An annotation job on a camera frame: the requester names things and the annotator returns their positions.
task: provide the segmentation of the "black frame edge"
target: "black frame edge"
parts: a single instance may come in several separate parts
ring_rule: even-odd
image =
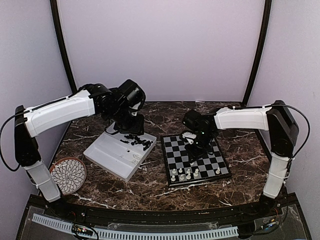
[[[258,44],[257,44],[256,51],[255,51],[255,56],[254,56],[254,60],[253,60],[253,65],[252,65],[250,77],[249,77],[248,84],[246,86],[245,93],[244,93],[243,100],[242,100],[242,103],[245,106],[248,104],[249,98],[250,98],[252,90],[254,88],[255,80],[256,80],[259,65],[260,65],[260,60],[261,60],[262,53],[264,50],[264,45],[265,45],[267,30],[268,30],[268,24],[269,24],[269,18],[270,18],[270,12],[271,12],[271,5],[272,5],[272,0],[265,0],[259,40],[258,40]]]
[[[50,0],[50,6],[51,6],[51,13],[52,13],[52,19],[53,19],[56,39],[58,41],[64,70],[65,70],[66,76],[68,78],[68,82],[69,82],[71,91],[74,94],[77,92],[77,86],[76,86],[74,76],[72,74],[72,70],[71,70],[71,66],[70,66],[70,62],[69,62],[69,58],[68,58],[68,54],[67,54],[65,40],[64,40],[64,36],[63,36],[62,28],[61,28],[57,0]]]
[[[24,227],[25,227],[25,222],[23,221],[23,219],[26,219],[27,216],[28,216],[28,212],[29,212],[29,201],[30,201],[30,198],[31,198],[31,194],[29,196],[29,200],[26,204],[26,207],[24,208],[24,211],[23,211],[23,214],[22,214],[22,217],[21,217],[21,222],[19,224],[19,227],[18,227],[18,232],[16,233],[16,236],[15,236],[15,239],[16,240],[20,240],[21,237],[22,237],[22,232],[24,230]]]
[[[303,226],[303,230],[304,230],[306,239],[312,240],[310,229],[309,229],[306,217],[304,215],[304,212],[302,211],[302,207],[301,207],[300,203],[299,203],[299,205],[296,205],[296,208],[298,209],[299,217],[302,221],[302,226]]]

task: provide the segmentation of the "purple-white wall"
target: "purple-white wall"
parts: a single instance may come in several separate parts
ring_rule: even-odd
[[[36,106],[70,94],[52,20],[50,1],[0,1],[0,124],[19,105]],[[48,130],[38,143],[46,164],[66,129]],[[5,128],[1,146],[8,164],[15,167],[14,123]],[[0,239],[14,240],[30,193],[36,189],[26,171],[12,173],[0,162]]]
[[[264,0],[60,0],[75,81],[133,79],[148,101],[242,101]]]
[[[320,239],[320,1],[273,1],[270,23],[250,106],[277,99],[300,109],[311,124],[310,139],[292,163],[287,181],[296,192],[313,239]],[[300,127],[297,146],[307,127]]]

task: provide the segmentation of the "robotic arm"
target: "robotic arm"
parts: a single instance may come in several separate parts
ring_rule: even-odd
[[[120,133],[144,134],[144,116],[138,111],[146,95],[132,80],[118,88],[108,89],[102,84],[86,84],[76,94],[36,107],[16,108],[14,123],[15,159],[26,170],[44,198],[52,203],[61,198],[48,168],[42,162],[36,136],[60,124],[101,114],[104,120],[115,122]]]
[[[286,107],[277,100],[261,107],[223,107],[201,115],[195,110],[187,112],[183,124],[193,131],[194,138],[186,145],[191,162],[210,152],[211,141],[218,130],[259,129],[269,131],[271,141],[271,165],[263,189],[262,198],[275,199],[288,177],[293,150],[299,133],[298,125]]]

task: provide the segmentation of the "black cable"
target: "black cable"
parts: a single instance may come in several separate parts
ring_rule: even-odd
[[[289,158],[289,161],[288,161],[288,171],[290,171],[290,167],[291,167],[291,162],[295,159],[295,157],[297,156],[297,154],[301,151],[301,149],[306,145],[309,137],[310,137],[310,131],[311,131],[311,126],[310,126],[310,122],[308,120],[308,118],[306,117],[306,115],[301,112],[299,109],[293,107],[293,106],[290,106],[290,105],[286,105],[286,104],[270,104],[270,105],[266,105],[264,106],[265,108],[269,108],[269,107],[285,107],[285,108],[289,108],[289,109],[292,109],[292,110],[295,110],[296,112],[298,112],[306,121],[306,124],[307,124],[307,127],[308,127],[308,130],[307,130],[307,134],[306,134],[306,137],[305,137],[305,140],[303,141],[302,145],[298,148],[298,150],[295,152],[295,154],[292,154],[292,156]],[[261,108],[261,106],[258,106],[258,107],[242,107],[241,109],[253,109],[253,108]],[[285,213],[285,216],[282,220],[282,222],[280,223],[279,221],[279,224],[276,225],[274,227],[274,229],[272,229],[271,231],[269,232],[262,232],[262,233],[259,233],[260,231],[262,231],[264,229],[265,226],[269,225],[269,223],[266,223],[264,225],[262,225],[260,228],[258,228],[256,231],[254,232],[251,232],[251,233],[240,233],[239,232],[239,235],[242,235],[242,236],[248,236],[248,235],[266,235],[266,234],[270,234],[272,232],[274,232],[275,230],[277,230],[286,220],[287,218],[287,215],[288,215],[288,210],[289,210],[289,198],[288,198],[288,193],[286,194],[286,197],[287,197],[287,204],[286,204],[286,213]]]
[[[281,219],[279,219],[279,223],[276,226],[274,226],[274,228],[271,231],[260,232],[262,230],[265,230],[266,226],[268,226],[270,224],[270,223],[265,223],[265,224],[261,225],[257,230],[255,230],[253,232],[238,232],[238,234],[239,234],[239,236],[259,236],[259,235],[267,235],[267,234],[273,233],[275,230],[277,230],[285,222],[285,220],[287,218],[287,215],[288,215],[288,211],[289,211],[289,197],[288,197],[288,193],[286,193],[286,211],[285,211],[285,215],[284,215],[282,221],[281,221]]]
[[[15,118],[15,117],[18,117],[18,116],[21,116],[21,115],[24,115],[25,113],[28,113],[28,112],[29,112],[29,111],[20,112],[20,113],[17,113],[17,114],[15,114],[15,115],[9,117],[9,118],[3,123],[3,125],[2,125],[1,128],[0,128],[0,158],[1,158],[2,162],[3,162],[3,164],[5,165],[5,167],[6,167],[7,169],[9,169],[11,172],[16,172],[16,171],[20,168],[20,164],[19,164],[16,168],[13,169],[13,168],[11,168],[11,167],[7,164],[7,162],[5,161],[5,158],[4,158],[4,156],[3,156],[3,154],[2,154],[2,150],[1,150],[1,135],[2,135],[2,131],[3,131],[4,127],[7,125],[7,123],[8,123],[11,119],[13,119],[13,118]]]
[[[287,104],[270,104],[270,105],[265,105],[265,106],[244,106],[244,107],[235,107],[235,110],[241,110],[241,109],[261,109],[261,108],[270,108],[270,107],[284,107],[284,108],[289,108],[292,110],[295,110],[296,112],[298,112],[306,121],[308,130],[307,130],[307,135],[305,137],[304,142],[302,143],[302,145],[299,147],[299,149],[295,152],[295,154],[292,154],[292,156],[290,157],[289,163],[291,163],[293,161],[293,159],[297,156],[297,154],[301,151],[301,149],[306,145],[309,136],[310,136],[310,131],[311,131],[311,127],[310,127],[310,122],[308,120],[308,118],[306,117],[306,115],[301,112],[299,109],[295,108],[294,106],[290,106]]]
[[[306,121],[306,124],[308,126],[308,131],[307,131],[307,135],[305,137],[304,142],[302,143],[302,145],[299,147],[299,149],[295,152],[295,154],[292,155],[292,157],[290,158],[289,162],[292,162],[292,160],[297,156],[297,154],[301,151],[301,149],[306,145],[309,136],[310,136],[310,131],[311,131],[311,127],[310,127],[310,122],[308,120],[308,118],[306,117],[306,115],[303,114],[303,112],[301,112],[299,109],[290,106],[290,105],[286,105],[286,104],[271,104],[270,106],[266,106],[266,107],[285,107],[285,108],[289,108],[289,109],[293,109],[296,112],[298,112]]]
[[[49,102],[47,102],[47,103],[44,103],[44,104],[42,104],[42,105],[36,106],[36,107],[32,108],[31,110],[26,110],[26,111],[17,113],[17,114],[15,114],[15,115],[9,117],[9,118],[3,123],[3,125],[2,125],[1,128],[0,128],[0,158],[1,158],[2,162],[3,162],[3,164],[5,165],[5,167],[6,167],[8,170],[10,170],[11,172],[16,172],[16,171],[20,168],[20,164],[19,164],[16,168],[14,168],[14,169],[11,168],[11,167],[7,164],[7,162],[5,161],[4,156],[3,156],[3,154],[2,154],[2,150],[1,150],[1,135],[2,135],[3,129],[5,128],[5,126],[7,125],[7,123],[8,123],[11,119],[13,119],[13,118],[15,118],[15,117],[19,117],[19,116],[21,116],[21,115],[24,115],[24,114],[27,114],[27,113],[29,113],[29,112],[38,110],[38,109],[43,108],[43,107],[45,107],[45,106],[48,106],[48,105],[50,105],[50,104],[55,104],[55,103],[61,102],[61,101],[66,100],[66,99],[67,99],[66,97],[59,98],[59,99],[56,99],[56,100],[53,100],[53,101],[49,101]]]
[[[46,207],[48,207],[48,209],[50,210],[50,212],[51,212],[56,218],[61,219],[61,220],[64,220],[64,221],[67,221],[67,222],[71,222],[72,224],[77,224],[77,225],[80,225],[80,226],[83,226],[83,227],[86,227],[86,228],[92,230],[92,231],[94,232],[94,234],[96,235],[96,240],[99,240],[99,234],[98,234],[98,232],[97,232],[93,227],[87,226],[87,225],[85,225],[85,224],[83,224],[83,223],[81,223],[81,222],[77,222],[77,215],[75,215],[75,221],[71,221],[71,220],[69,220],[69,219],[66,219],[66,218],[63,218],[63,217],[57,215],[57,214],[55,213],[55,211],[54,211],[49,205],[46,205]]]

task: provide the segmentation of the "black metal frame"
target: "black metal frame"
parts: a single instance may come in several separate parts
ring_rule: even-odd
[[[268,23],[269,23],[269,18],[270,18],[270,12],[271,12],[271,3],[272,3],[272,0],[265,0],[265,3],[264,3],[264,10],[263,10],[263,17],[262,17],[262,24],[261,24],[259,40],[258,40],[258,44],[257,44],[256,51],[255,51],[255,56],[254,56],[254,60],[253,60],[253,65],[252,65],[249,81],[246,86],[244,97],[242,100],[242,103],[245,106],[248,104],[249,98],[252,93],[252,89],[254,88],[261,56],[262,56],[262,53],[264,50],[264,45],[265,45],[265,40],[266,40],[267,30],[268,30]]]
[[[71,91],[74,94],[77,92],[77,86],[76,86],[74,76],[72,74],[72,70],[71,70],[71,66],[70,66],[70,62],[69,62],[69,58],[68,58],[68,54],[67,54],[64,35],[62,32],[62,28],[61,28],[57,0],[50,0],[50,5],[51,5],[51,13],[52,13],[52,18],[53,18],[56,39],[58,41],[64,70],[65,70],[66,76],[68,78]]]
[[[263,17],[262,17],[262,24],[261,24],[261,30],[260,30],[260,35],[259,35],[259,40],[258,44],[256,47],[256,52],[255,52],[255,57],[253,60],[253,65],[251,69],[251,74],[248,80],[248,84],[246,86],[246,90],[243,96],[242,103],[246,106],[248,104],[250,95],[252,93],[252,89],[255,84],[261,56],[263,53],[264,45],[265,45],[265,40],[266,40],[266,35],[267,35],[267,29],[268,29],[268,23],[269,23],[269,18],[270,18],[270,12],[271,12],[271,3],[272,0],[265,0],[264,3],[264,11],[263,11]],[[75,83],[75,79],[71,70],[71,65],[69,62],[68,54],[67,54],[67,49],[64,41],[64,36],[62,32],[62,27],[61,27],[61,22],[60,22],[60,17],[59,17],[59,10],[58,10],[58,4],[57,0],[50,0],[51,4],[51,12],[52,12],[52,18],[53,18],[53,23],[54,23],[54,28],[55,28],[55,34],[56,38],[59,44],[60,48],[60,54],[62,57],[65,73],[67,75],[68,81],[70,88],[73,93],[77,91],[77,86]]]

